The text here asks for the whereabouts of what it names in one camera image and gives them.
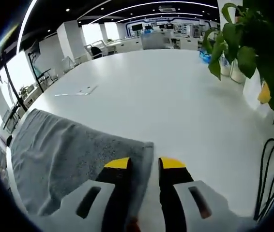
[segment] potted plant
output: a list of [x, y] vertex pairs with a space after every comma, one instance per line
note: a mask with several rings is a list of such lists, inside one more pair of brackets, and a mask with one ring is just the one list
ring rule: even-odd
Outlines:
[[[233, 3], [224, 5], [222, 14], [227, 23], [213, 46], [208, 36], [214, 29], [205, 33], [202, 46], [212, 55], [208, 68], [220, 80], [219, 59], [224, 54], [229, 64], [237, 62], [234, 66], [237, 65], [248, 79], [254, 74], [258, 75], [260, 85], [263, 84], [260, 86], [262, 92], [257, 97], [261, 103], [268, 103], [274, 111], [274, 17], [261, 0], [244, 0], [243, 4], [241, 9]], [[229, 7], [236, 8], [240, 14], [236, 23], [232, 23]]]
[[19, 91], [19, 96], [25, 100], [27, 98], [27, 87], [22, 86]]

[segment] gray towel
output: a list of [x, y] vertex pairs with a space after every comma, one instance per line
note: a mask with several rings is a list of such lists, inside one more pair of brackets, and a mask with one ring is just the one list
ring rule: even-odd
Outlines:
[[153, 143], [106, 134], [35, 109], [13, 139], [11, 153], [20, 197], [28, 213], [35, 215], [52, 214], [65, 195], [95, 180], [106, 163], [130, 157], [129, 216], [136, 216], [150, 176]]

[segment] black ceiling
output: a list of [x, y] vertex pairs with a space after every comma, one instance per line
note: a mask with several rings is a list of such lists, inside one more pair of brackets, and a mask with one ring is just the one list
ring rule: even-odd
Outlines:
[[[85, 14], [88, 10], [97, 6], [100, 3], [105, 2], [106, 0], [38, 0], [34, 6], [29, 19], [27, 21], [25, 31], [23, 36], [31, 33], [28, 39], [22, 42], [21, 48], [29, 48], [34, 41], [41, 40], [45, 36], [56, 32], [56, 29], [65, 21], [76, 20]], [[211, 6], [218, 6], [217, 0], [191, 0], [198, 3], [203, 3]], [[143, 4], [147, 2], [155, 2], [155, 0], [111, 0], [96, 9], [90, 11], [85, 16], [87, 19], [79, 20], [82, 24], [87, 24], [92, 22], [98, 16], [103, 16], [108, 13], [114, 12], [119, 9], [126, 7]], [[118, 16], [121, 18], [130, 18], [138, 15], [147, 15], [153, 13], [159, 13], [158, 7], [162, 5], [169, 5], [173, 8], [176, 8], [177, 12], [181, 13], [192, 13], [203, 15], [202, 17], [197, 16], [198, 18], [203, 18], [206, 20], [217, 20], [219, 21], [219, 10], [215, 8], [210, 8], [202, 5], [188, 4], [188, 3], [156, 3], [140, 7], [135, 7], [128, 9], [126, 11], [121, 11], [116, 14], [112, 14], [109, 17], [101, 19], [98, 23], [111, 22], [113, 16]], [[13, 42], [17, 40], [21, 23], [15, 32], [12, 34], [11, 38], [7, 41], [5, 48], [9, 47]], [[15, 49], [9, 52], [9, 57], [15, 54]]]

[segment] white table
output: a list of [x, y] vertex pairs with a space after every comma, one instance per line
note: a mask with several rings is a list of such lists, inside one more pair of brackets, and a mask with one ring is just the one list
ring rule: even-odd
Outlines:
[[[74, 95], [95, 85], [88, 96]], [[219, 82], [197, 51], [136, 51], [80, 64], [29, 111], [37, 108], [96, 130], [152, 141], [155, 163], [159, 156], [181, 160], [195, 180], [222, 194], [232, 211], [250, 216], [265, 140], [242, 88], [229, 78]], [[152, 174], [149, 189], [158, 191], [156, 181]], [[141, 212], [155, 213], [149, 206]], [[144, 228], [151, 227], [150, 216], [140, 217]]]

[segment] yellow object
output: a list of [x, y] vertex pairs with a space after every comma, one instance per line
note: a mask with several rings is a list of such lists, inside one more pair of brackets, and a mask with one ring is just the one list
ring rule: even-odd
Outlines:
[[129, 160], [129, 157], [122, 158], [122, 159], [115, 159], [113, 161], [110, 161], [104, 167], [105, 168], [122, 168], [122, 169], [126, 169], [128, 160]]
[[270, 99], [271, 99], [271, 93], [269, 91], [267, 83], [265, 82], [265, 84], [262, 87], [261, 93], [259, 93], [258, 100], [262, 104], [265, 104], [265, 103], [268, 103]]
[[181, 163], [177, 159], [172, 159], [168, 157], [161, 157], [162, 163], [163, 163], [163, 168], [185, 168], [185, 165]]

